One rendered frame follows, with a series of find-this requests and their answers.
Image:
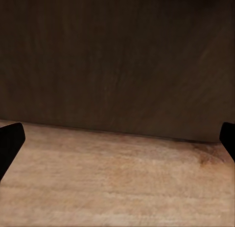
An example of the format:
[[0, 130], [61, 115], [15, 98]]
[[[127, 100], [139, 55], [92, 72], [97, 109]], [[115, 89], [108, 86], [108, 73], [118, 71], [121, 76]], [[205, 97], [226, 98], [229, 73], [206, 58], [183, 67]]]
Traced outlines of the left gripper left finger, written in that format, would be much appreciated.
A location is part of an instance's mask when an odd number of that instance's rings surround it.
[[21, 122], [0, 128], [0, 181], [25, 141]]

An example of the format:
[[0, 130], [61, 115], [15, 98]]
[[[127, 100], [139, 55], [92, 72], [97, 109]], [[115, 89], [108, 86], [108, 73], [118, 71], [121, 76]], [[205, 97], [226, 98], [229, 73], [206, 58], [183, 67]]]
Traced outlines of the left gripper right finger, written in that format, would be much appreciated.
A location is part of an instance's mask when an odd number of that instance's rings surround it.
[[235, 161], [235, 124], [224, 122], [219, 139]]

